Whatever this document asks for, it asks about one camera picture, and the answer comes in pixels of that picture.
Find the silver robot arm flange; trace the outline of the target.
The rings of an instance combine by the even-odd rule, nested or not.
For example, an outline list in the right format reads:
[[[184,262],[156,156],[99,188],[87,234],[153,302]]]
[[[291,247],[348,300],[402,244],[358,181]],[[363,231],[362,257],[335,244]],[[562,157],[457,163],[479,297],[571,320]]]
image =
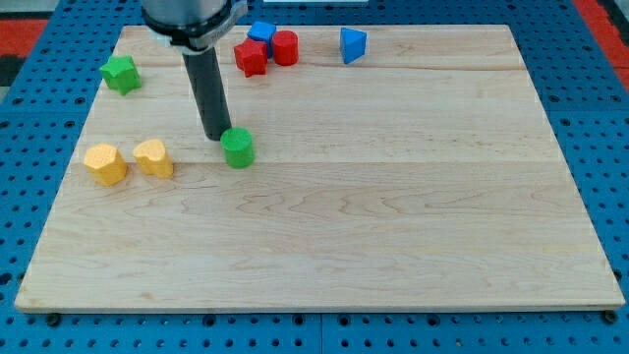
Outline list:
[[[142,0],[142,16],[151,36],[186,55],[213,48],[248,13],[238,0]]]

